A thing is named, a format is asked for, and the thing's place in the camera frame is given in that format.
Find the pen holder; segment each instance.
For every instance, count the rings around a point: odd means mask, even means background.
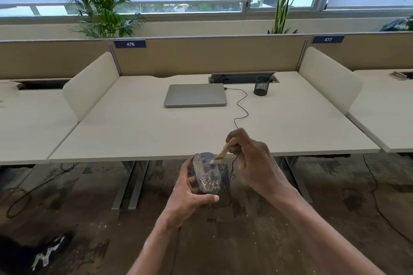
[[[265,96],[270,86],[270,78],[267,76],[257,76],[255,79],[254,94],[257,96]]]

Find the desk leg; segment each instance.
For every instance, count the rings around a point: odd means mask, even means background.
[[[115,201],[113,201],[112,210],[119,210],[121,207],[123,196],[125,195],[133,167],[135,166],[135,161],[122,161],[122,164],[125,168],[125,173],[121,181],[118,193],[116,194]]]
[[[304,200],[307,201],[308,203],[313,203],[313,199],[311,198],[310,194],[308,193],[307,187],[305,186],[299,172],[294,167],[294,164],[297,162],[298,157],[284,157],[285,164],[289,171],[292,174],[292,177],[294,178],[299,193],[303,196]]]
[[[149,166],[149,161],[137,161],[135,171],[138,172],[135,187],[133,188],[133,193],[131,201],[129,202],[128,209],[134,210],[137,206],[137,201],[139,200],[140,191],[142,190],[143,180],[145,179],[146,171]]]

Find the left hand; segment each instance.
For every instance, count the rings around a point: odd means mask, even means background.
[[[194,156],[186,160],[180,169],[178,180],[173,188],[172,194],[165,209],[157,220],[157,224],[167,229],[176,229],[182,226],[200,205],[208,205],[219,201],[215,194],[199,194],[198,188],[192,188],[196,183],[195,176],[188,178],[188,167]]]

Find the desk surface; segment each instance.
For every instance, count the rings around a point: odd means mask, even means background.
[[[46,163],[78,120],[61,90],[22,90],[0,107],[0,164]]]
[[[399,81],[392,71],[354,71],[364,81],[347,116],[386,152],[413,151],[413,80]]]
[[[297,72],[278,72],[268,94],[244,89],[240,102],[250,116],[237,120],[250,136],[266,142],[273,155],[377,152],[377,147]],[[206,83],[208,75],[169,78],[122,76],[51,156],[54,161],[180,159],[217,154],[244,93],[227,90],[225,107],[164,108],[170,84]]]

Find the laptop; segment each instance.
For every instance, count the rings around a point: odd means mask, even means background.
[[[173,84],[169,85],[165,107],[196,107],[226,105],[224,84]]]

